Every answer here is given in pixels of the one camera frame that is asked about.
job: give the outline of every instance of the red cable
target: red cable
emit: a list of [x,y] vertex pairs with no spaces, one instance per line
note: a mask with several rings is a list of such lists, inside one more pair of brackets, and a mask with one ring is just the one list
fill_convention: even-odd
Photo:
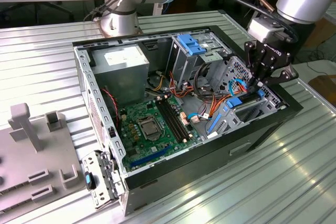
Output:
[[117,108],[117,104],[116,101],[114,100],[114,97],[105,89],[102,89],[112,100],[113,104],[114,104],[114,109],[116,110],[116,117],[117,117],[117,123],[116,123],[116,127],[118,128],[118,122],[119,122],[119,118],[118,118],[118,108]]

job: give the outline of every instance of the expansion slot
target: expansion slot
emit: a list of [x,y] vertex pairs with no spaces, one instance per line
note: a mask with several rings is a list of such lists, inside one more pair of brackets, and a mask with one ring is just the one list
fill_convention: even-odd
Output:
[[173,132],[177,142],[182,143],[183,140],[189,139],[190,137],[188,133],[175,115],[175,112],[173,111],[167,100],[156,101],[155,104],[161,115],[163,116],[165,122],[167,123],[168,127]]
[[147,157],[143,157],[142,159],[139,159],[139,160],[136,160],[134,162],[131,163],[131,166],[132,167],[136,167],[137,165],[142,165],[144,163],[147,163],[149,162],[150,160],[153,160],[157,157],[161,157],[163,156],[164,154],[166,154],[166,152],[171,148],[171,146],[167,146],[166,148],[158,151],[158,152],[155,152]]

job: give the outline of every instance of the black frame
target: black frame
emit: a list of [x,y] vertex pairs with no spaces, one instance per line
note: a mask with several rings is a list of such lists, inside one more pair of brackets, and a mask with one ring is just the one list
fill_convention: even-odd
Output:
[[[182,32],[182,31],[197,31],[209,29],[213,32],[224,44],[226,44],[241,60],[246,62],[245,52],[233,41],[231,40],[218,26],[207,26],[207,27],[196,27],[189,29],[178,29],[166,31],[169,33]],[[150,33],[144,34],[146,36],[163,34],[160,33]],[[97,50],[102,48],[109,48],[111,46],[100,45],[107,40],[118,40],[119,44],[121,38],[134,38],[139,37],[139,35],[134,36],[123,36],[117,38],[108,39],[97,39],[91,41],[81,41],[73,43],[73,46],[84,46],[90,43],[91,46],[83,47],[79,50]],[[255,141],[251,141],[251,145],[243,149],[243,153],[239,153],[234,158],[245,154],[246,152],[252,151],[259,147],[268,137],[272,135],[283,123],[287,122],[293,118],[297,113],[299,113],[303,107],[282,88],[280,85],[269,86],[272,92],[282,99],[282,102],[286,104],[286,108],[277,111],[263,119],[255,120],[249,125],[244,126],[240,130],[232,131],[224,136],[218,137],[206,144],[200,145],[197,148],[189,150],[173,159],[166,160],[153,167],[144,170],[138,174],[132,175],[125,179],[128,190],[130,191],[128,199],[124,200],[124,210],[126,213],[137,210],[142,206],[145,206],[155,200],[164,197],[165,195],[172,193],[174,190],[181,188],[182,186],[191,183],[197,178],[200,178],[215,169],[220,168],[227,164],[227,162],[232,159],[229,156],[229,149],[233,148],[231,146],[242,143],[242,139],[246,136],[251,136],[258,131],[265,129],[266,131]],[[200,164],[205,164],[206,167],[200,168]],[[168,186],[166,190],[162,190],[161,194],[151,194],[153,190],[160,190],[164,182],[162,178],[169,178],[170,181],[166,183],[173,183],[173,185]]]

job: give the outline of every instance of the motherboard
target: motherboard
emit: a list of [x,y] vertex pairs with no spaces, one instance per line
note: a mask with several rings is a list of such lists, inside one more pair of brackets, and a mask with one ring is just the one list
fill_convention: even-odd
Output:
[[175,97],[167,96],[120,110],[128,172],[202,142],[192,125],[184,124],[181,113]]

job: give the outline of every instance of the green circuit board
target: green circuit board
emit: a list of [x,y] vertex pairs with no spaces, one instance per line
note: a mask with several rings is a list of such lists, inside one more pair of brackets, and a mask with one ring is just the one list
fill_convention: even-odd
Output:
[[[175,97],[168,98],[167,102],[171,106],[172,111],[174,111],[174,116],[178,120],[181,120],[179,114],[182,112],[182,109]],[[160,113],[155,101],[127,106],[120,110],[120,114],[124,118],[119,135],[126,150],[123,164],[128,172],[202,142],[198,133],[191,125],[183,126],[183,124],[181,126],[184,127],[189,138],[182,142],[181,140],[178,141],[165,122],[164,116]],[[144,123],[148,121],[144,122],[144,120],[148,118],[150,119],[149,126],[155,124],[160,127],[159,133],[156,132],[160,136],[157,140],[151,141],[145,136]],[[151,136],[155,136],[155,133],[153,133],[155,131],[154,128],[153,131],[147,133],[152,133]]]

